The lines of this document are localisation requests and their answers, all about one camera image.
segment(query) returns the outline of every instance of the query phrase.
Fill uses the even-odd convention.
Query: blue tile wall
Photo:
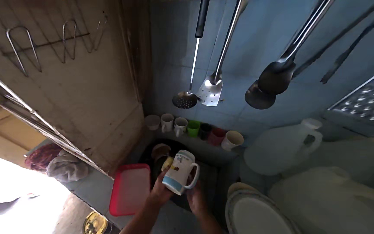
[[[153,85],[144,101],[146,114],[171,113],[226,130],[237,130],[249,145],[261,132],[316,117],[374,75],[374,29],[327,83],[319,81],[334,60],[374,19],[374,13],[336,42],[296,77],[273,107],[257,110],[244,100],[247,88],[263,69],[278,59],[294,33],[310,14],[316,0],[249,0],[226,54],[222,102],[216,107],[197,104],[188,110],[172,104],[174,94],[187,91],[195,51],[195,29],[200,0],[151,1]],[[302,64],[343,28],[374,4],[374,0],[336,0],[299,50]],[[236,0],[210,0],[204,36],[197,55],[193,92],[216,68]]]

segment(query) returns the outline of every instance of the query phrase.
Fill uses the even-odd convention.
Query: green cup
[[[196,120],[190,120],[187,125],[187,132],[189,137],[197,137],[199,134],[200,122]]]

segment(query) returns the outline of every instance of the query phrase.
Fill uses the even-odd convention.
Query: red cup
[[[214,146],[218,146],[223,141],[224,136],[226,136],[225,130],[221,128],[214,128],[211,131],[209,138],[207,139],[207,143],[214,145]]]

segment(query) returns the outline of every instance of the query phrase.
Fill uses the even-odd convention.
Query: white mug
[[[158,115],[148,115],[145,117],[145,125],[151,131],[157,130],[160,127],[160,117]]]
[[[174,132],[175,136],[179,137],[181,134],[183,134],[187,129],[188,121],[184,118],[178,117],[174,120]]]
[[[172,114],[161,115],[161,131],[169,132],[172,131],[172,125],[174,123],[174,116]]]
[[[163,184],[175,194],[181,195],[185,189],[192,189],[197,183],[200,174],[200,167],[194,162],[195,157],[186,150],[180,150],[174,157],[174,161],[168,172],[165,174]],[[190,185],[186,186],[188,176],[196,167],[196,174]]]
[[[224,150],[231,151],[232,148],[243,144],[245,140],[243,139],[242,134],[237,131],[228,131],[225,138],[221,142],[221,147]]]

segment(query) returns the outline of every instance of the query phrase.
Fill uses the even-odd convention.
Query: cup
[[[148,115],[145,117],[145,125],[151,131],[155,131],[160,127],[160,117],[158,115]]]
[[[172,114],[161,115],[161,131],[170,132],[172,131],[172,125],[174,124],[174,116]]]
[[[225,135],[225,130],[221,128],[213,128],[210,132],[209,138],[207,139],[207,143],[218,146],[223,141]]]
[[[196,120],[190,120],[187,125],[187,132],[189,137],[197,137],[199,134],[200,122]]]
[[[242,134],[237,131],[228,131],[226,137],[221,142],[221,147],[224,150],[231,151],[232,148],[243,144],[245,140],[243,139]]]
[[[186,186],[188,176],[194,167],[196,167],[194,179],[190,185]],[[165,173],[163,184],[175,194],[182,195],[184,190],[194,188],[199,174],[200,167],[195,163],[194,155],[182,149],[175,155],[170,169]]]
[[[178,117],[177,119],[174,120],[174,132],[175,132],[176,137],[179,137],[186,131],[187,124],[188,124],[188,121],[181,117]]]
[[[199,130],[199,137],[201,140],[205,141],[207,138],[209,138],[211,132],[211,125],[210,124],[202,124],[200,125]]]

